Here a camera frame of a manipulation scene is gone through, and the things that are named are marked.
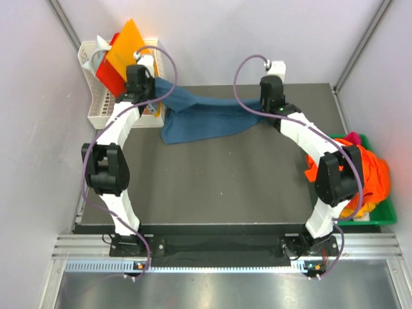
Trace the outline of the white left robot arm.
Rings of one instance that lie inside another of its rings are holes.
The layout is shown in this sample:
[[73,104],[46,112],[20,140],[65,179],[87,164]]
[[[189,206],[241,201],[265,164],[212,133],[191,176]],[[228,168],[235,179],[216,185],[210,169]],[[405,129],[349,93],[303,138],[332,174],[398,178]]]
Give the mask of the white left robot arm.
[[137,104],[154,98],[154,64],[128,66],[124,90],[116,99],[113,112],[88,158],[86,153],[89,144],[82,147],[86,184],[102,199],[115,222],[112,248],[126,250],[135,256],[145,250],[146,240],[136,234],[140,220],[133,211],[127,191],[130,171],[123,146],[134,123],[145,109]]

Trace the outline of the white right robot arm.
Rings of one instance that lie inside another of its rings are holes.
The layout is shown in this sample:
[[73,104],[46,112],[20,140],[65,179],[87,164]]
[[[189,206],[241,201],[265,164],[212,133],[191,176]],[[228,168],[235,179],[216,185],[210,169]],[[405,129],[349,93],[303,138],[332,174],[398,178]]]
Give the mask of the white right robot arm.
[[299,248],[309,254],[318,253],[333,231],[333,222],[342,210],[363,191],[361,151],[355,145],[345,146],[332,140],[312,124],[304,113],[286,101],[280,77],[261,78],[261,106],[274,116],[271,124],[294,141],[315,163],[317,201],[312,215],[299,235]]

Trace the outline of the blue t shirt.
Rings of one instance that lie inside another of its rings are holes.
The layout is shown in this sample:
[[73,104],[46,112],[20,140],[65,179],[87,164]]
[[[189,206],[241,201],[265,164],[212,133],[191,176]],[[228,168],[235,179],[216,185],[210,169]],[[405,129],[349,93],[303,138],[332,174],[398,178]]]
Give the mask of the blue t shirt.
[[204,97],[176,86],[162,100],[168,108],[160,136],[166,145],[242,133],[266,119],[258,98]]

